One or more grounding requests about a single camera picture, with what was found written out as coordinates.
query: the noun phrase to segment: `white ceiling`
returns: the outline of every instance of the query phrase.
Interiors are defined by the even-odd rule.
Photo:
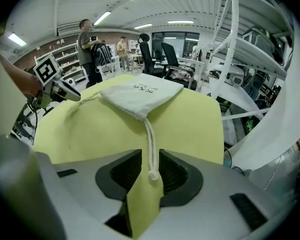
[[[20,53],[39,43],[55,38],[57,27],[78,23],[82,19],[95,22],[104,12],[112,13],[98,28],[133,30],[151,23],[147,31],[168,25],[168,20],[193,20],[194,32],[213,32],[219,0],[20,0],[11,12],[6,35],[1,39],[3,52]],[[7,39],[15,32],[27,46],[20,48]]]

